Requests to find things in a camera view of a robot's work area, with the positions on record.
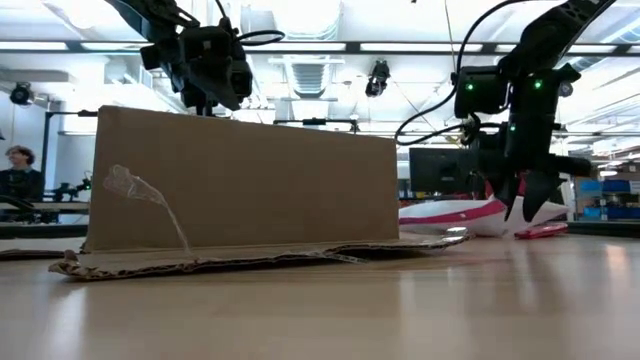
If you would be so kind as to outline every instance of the desk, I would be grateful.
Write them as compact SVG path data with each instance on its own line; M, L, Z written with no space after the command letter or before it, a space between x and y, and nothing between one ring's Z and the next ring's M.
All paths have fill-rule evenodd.
M88 202L41 202L33 203L33 206L42 211L74 211L74 213L89 211ZM0 203L0 210L18 210L18 208L8 203Z
M637 359L640 243L95 283L0 263L2 359Z

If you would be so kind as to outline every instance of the red object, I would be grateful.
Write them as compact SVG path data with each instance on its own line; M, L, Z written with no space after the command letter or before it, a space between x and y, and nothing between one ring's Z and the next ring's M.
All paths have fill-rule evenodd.
M435 216L400 218L400 225L447 224L471 221L487 216L500 214L504 211L504 209L504 205L499 200L493 200L479 208L467 209L463 211Z
M564 234L568 229L569 226L565 223L543 224L516 233L516 237L518 239L539 239L543 237L554 236L557 234Z

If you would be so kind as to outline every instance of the blue bin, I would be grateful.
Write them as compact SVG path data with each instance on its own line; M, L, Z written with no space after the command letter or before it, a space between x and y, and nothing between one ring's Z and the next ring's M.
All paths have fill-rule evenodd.
M608 207L607 219L630 219L631 212L629 210L630 208Z
M629 217L631 219L640 219L640 208L629 208Z
M628 180L605 180L602 182L602 192L630 193L631 184Z
M587 180L580 182L580 192L600 192L602 191L602 185L600 181Z
M600 215L601 215L601 211L600 208L584 208L584 211L582 212L584 217L588 217L588 218L598 218L600 219Z

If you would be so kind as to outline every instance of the black cable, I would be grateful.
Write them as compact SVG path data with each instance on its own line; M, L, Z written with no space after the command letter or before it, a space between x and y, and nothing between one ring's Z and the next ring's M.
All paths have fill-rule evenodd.
M222 17L227 17L227 13L224 11L224 6L222 6L220 0L216 0L216 4L218 5L218 9L220 10Z
M272 35L273 38L269 39L269 40L263 40L263 41L242 41L242 40L246 40L255 36L265 36L265 35ZM282 41L285 38L286 34L283 33L280 30L259 30L259 31L252 31L252 32L248 32L246 34L242 34L240 36L238 36L238 38L236 39L236 41L240 41L240 44L242 44L242 46L262 46L262 45L267 45L267 44L273 44L273 43L277 43L279 41Z
M458 59L456 61L456 68L454 69L454 74L457 77L460 74L460 69L462 68L462 55L464 53L464 48L467 46L467 43L469 42L469 39L471 38L471 35L473 34L473 32L476 30L476 28L478 28L478 26L480 26L480 24L489 16L491 16L493 13L495 13L496 11L502 9L505 6L508 5L512 5L512 4L517 4L517 3L521 3L521 2L526 2L526 1L534 1L534 0L506 0L504 2L501 2L500 4L497 4L496 6L492 7L491 9L487 10L484 14L482 14L474 23L473 25L471 25L471 28L469 28L469 31L467 31L467 35L465 35L464 40L462 40L462 44L460 45L460 50L458 51ZM453 89L451 89L451 93L449 93L449 95L447 95L447 97L445 97L442 101L440 101L439 103L437 103L436 105L423 110L413 116L411 116L410 118L408 118L407 120L405 120L402 125L400 125L400 127L398 128L398 130L396 130L396 133L394 135L394 139L396 141L396 144L401 145L401 146L409 146L409 145L415 145L415 144L419 144L421 142L424 142L425 140L429 140L432 137L438 136L436 134L439 134L440 132L434 132L432 134L423 136L417 140L413 140L413 141L407 141L407 142L403 142L398 140L398 138L400 136L402 136L402 130L409 125L410 123L412 123L415 119L419 118L419 117L423 117L428 113L431 113L434 110L437 110L439 108L441 108L444 104L448 103L449 100L451 100L455 94L456 91L458 90L458 84L457 82L454 83L453 85Z

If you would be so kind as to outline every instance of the pink and white object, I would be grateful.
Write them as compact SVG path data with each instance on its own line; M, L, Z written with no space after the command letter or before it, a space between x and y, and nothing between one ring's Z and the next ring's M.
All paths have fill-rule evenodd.
M400 209L400 230L433 233L452 227L466 227L477 236L513 235L566 214L569 208L547 201L530 223L522 216L522 196L516 197L511 215L505 222L506 210L506 206L494 197L488 200L425 202Z

